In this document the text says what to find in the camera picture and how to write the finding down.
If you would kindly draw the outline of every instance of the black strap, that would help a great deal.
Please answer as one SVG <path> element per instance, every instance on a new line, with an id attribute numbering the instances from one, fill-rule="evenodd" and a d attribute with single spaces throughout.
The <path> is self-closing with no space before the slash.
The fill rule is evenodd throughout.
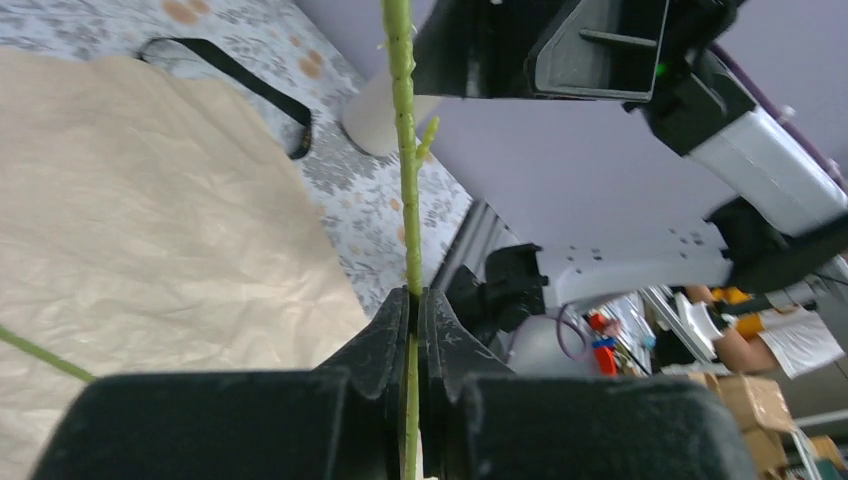
<path id="1" fill-rule="evenodd" d="M 303 158 L 307 153 L 309 153 L 309 149 L 312 147 L 312 112 L 306 105 L 268 85 L 261 78 L 250 73 L 250 71 L 241 66 L 241 64 L 233 60 L 232 57 L 218 48 L 217 45 L 202 38 L 154 38 L 145 43 L 144 46 L 138 50 L 138 59 L 143 62 L 147 62 L 147 59 L 145 58 L 147 48 L 154 43 L 166 41 L 176 42 L 188 48 L 194 52 L 195 55 L 206 60 L 210 65 L 242 84 L 251 92 L 267 100 L 283 113 L 293 118 L 297 123 L 303 125 L 304 132 L 300 139 L 300 145 L 294 153 L 289 155 L 289 157 L 291 157 L 292 160 L 297 160 L 299 158 Z"/>

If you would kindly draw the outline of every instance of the person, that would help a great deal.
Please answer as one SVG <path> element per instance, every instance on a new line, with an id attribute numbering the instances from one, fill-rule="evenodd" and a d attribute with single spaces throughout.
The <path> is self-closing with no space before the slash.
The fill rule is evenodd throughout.
<path id="1" fill-rule="evenodd" d="M 751 298 L 735 288 L 710 289 L 697 285 L 681 290 L 693 304 L 704 302 L 710 306 L 719 301 L 737 304 Z M 716 356 L 728 370 L 737 373 L 780 368 L 794 378 L 845 355 L 821 317 L 809 306 L 741 316 L 721 333 L 721 338 L 713 342 Z M 692 363 L 694 357 L 688 351 L 684 354 L 681 347 L 685 350 L 673 332 L 662 332 L 657 337 L 655 359 L 662 366 Z"/>

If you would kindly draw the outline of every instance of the white cloth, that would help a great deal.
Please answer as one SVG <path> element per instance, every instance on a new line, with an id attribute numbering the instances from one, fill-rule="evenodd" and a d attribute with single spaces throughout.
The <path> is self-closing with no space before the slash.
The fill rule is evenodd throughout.
<path id="1" fill-rule="evenodd" d="M 760 338 L 768 345 L 789 378 L 816 370 L 838 360 L 845 353 L 816 312 L 798 308 L 780 314 L 760 313 Z"/>
<path id="2" fill-rule="evenodd" d="M 296 167 L 215 80 L 0 49 L 0 325 L 95 375 L 303 369 L 367 323 Z M 82 382 L 0 345 L 0 478 Z"/>

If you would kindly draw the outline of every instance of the patterned tablecloth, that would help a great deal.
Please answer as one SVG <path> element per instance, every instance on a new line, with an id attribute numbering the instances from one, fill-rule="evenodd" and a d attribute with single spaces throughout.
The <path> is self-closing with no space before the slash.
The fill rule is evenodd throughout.
<path id="1" fill-rule="evenodd" d="M 205 38 L 314 115 L 314 144 L 296 162 L 339 259 L 371 316 L 404 283 L 400 171 L 395 157 L 359 153 L 339 126 L 362 79 L 289 0 L 11 0 L 0 45 L 68 59 L 133 55 L 154 37 Z M 180 77 L 224 76 L 173 43 L 152 63 Z M 300 126 L 247 93 L 287 151 Z M 421 170 L 425 281 L 435 274 L 470 197 L 434 158 Z"/>

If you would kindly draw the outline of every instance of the table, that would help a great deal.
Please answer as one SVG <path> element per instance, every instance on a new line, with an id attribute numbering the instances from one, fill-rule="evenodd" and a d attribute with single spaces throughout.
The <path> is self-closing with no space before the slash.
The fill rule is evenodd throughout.
<path id="1" fill-rule="evenodd" d="M 0 5 L 0 45 L 45 55 L 78 60 L 134 55 L 155 37 L 210 40 L 312 110 L 313 148 L 296 165 L 365 313 L 372 316 L 388 291 L 405 283 L 398 160 L 365 155 L 348 141 L 338 118 L 363 80 L 293 3 L 16 0 Z M 156 57 L 151 63 L 176 76 L 225 78 L 175 44 L 150 53 Z M 294 145 L 300 126 L 259 97 L 248 98 L 278 140 Z M 423 272 L 429 282 L 471 198 L 435 158 L 427 159 L 420 179 Z"/>

